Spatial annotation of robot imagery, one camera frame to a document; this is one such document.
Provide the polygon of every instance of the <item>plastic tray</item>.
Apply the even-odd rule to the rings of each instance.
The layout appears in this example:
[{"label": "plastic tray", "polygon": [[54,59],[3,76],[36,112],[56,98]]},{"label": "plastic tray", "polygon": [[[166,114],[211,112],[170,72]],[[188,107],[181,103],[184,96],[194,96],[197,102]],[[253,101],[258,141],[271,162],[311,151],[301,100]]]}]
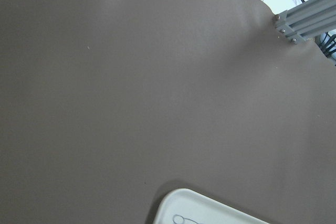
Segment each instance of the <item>plastic tray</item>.
[{"label": "plastic tray", "polygon": [[177,189],[162,200],[154,224],[267,224],[189,189]]}]

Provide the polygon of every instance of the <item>white tray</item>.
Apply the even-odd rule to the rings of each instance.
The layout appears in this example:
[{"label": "white tray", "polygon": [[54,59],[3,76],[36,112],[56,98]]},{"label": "white tray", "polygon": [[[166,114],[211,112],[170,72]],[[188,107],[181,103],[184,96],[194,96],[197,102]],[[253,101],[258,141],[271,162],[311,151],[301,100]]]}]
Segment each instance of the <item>white tray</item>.
[{"label": "white tray", "polygon": [[267,224],[189,189],[177,189],[162,200],[153,224]]}]

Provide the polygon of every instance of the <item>metal frame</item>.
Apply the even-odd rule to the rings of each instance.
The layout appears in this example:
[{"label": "metal frame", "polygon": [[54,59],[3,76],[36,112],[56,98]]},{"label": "metal frame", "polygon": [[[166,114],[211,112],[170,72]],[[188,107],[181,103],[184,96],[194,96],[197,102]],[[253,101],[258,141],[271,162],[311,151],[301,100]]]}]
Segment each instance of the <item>metal frame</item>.
[{"label": "metal frame", "polygon": [[336,0],[308,0],[275,16],[276,29],[294,42],[336,29]]}]

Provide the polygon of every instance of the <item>gray table surface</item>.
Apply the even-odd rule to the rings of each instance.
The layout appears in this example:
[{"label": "gray table surface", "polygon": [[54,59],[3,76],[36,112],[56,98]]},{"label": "gray table surface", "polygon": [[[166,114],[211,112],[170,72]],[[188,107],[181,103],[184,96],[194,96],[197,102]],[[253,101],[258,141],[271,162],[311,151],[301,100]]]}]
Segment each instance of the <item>gray table surface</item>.
[{"label": "gray table surface", "polygon": [[260,0],[1,1],[0,223],[336,223],[336,68]]}]

